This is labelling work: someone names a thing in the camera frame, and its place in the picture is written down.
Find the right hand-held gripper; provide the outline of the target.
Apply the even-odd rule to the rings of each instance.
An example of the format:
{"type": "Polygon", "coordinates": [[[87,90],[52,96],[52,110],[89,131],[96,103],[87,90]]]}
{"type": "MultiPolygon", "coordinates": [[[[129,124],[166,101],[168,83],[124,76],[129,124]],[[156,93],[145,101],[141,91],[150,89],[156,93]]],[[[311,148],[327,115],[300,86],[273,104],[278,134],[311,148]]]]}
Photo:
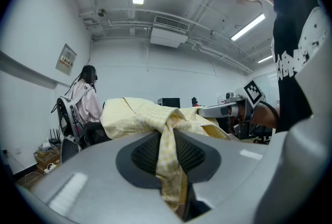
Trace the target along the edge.
{"type": "Polygon", "coordinates": [[[248,122],[238,122],[233,125],[234,134],[238,139],[247,139],[250,134],[251,120],[255,107],[263,99],[264,95],[254,80],[226,94],[226,103],[216,106],[204,107],[198,110],[198,115],[204,118],[226,118],[238,116],[241,106],[246,108],[246,116],[250,116],[248,122]]]}

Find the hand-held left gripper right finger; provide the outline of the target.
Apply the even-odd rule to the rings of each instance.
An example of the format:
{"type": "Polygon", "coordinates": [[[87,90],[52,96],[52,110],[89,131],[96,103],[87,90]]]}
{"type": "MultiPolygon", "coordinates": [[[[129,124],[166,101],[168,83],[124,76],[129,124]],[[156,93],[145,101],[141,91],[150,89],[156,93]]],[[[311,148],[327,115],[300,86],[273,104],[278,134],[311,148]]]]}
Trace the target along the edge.
{"type": "Polygon", "coordinates": [[[188,223],[331,223],[331,36],[309,43],[296,80],[312,116],[269,145],[174,133],[186,170],[188,223]]]}

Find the person's right hand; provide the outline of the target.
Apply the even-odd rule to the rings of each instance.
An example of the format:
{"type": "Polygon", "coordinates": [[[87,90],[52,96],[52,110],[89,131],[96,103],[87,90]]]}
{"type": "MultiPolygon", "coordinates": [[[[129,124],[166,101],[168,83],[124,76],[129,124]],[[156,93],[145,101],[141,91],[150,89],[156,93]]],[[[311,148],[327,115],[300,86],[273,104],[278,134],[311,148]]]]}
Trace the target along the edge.
{"type": "Polygon", "coordinates": [[[246,116],[246,108],[242,105],[235,107],[228,107],[228,115],[230,122],[248,122],[250,116],[246,116]]]}

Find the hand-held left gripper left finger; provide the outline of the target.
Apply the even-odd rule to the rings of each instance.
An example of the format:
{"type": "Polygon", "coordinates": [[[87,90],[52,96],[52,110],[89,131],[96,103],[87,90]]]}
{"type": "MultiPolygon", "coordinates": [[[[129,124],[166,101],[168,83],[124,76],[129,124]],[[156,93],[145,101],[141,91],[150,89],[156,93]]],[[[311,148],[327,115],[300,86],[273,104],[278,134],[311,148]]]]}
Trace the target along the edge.
{"type": "Polygon", "coordinates": [[[46,223],[182,223],[158,189],[138,188],[116,168],[124,146],[149,132],[84,149],[44,177],[25,202],[46,223]]]}

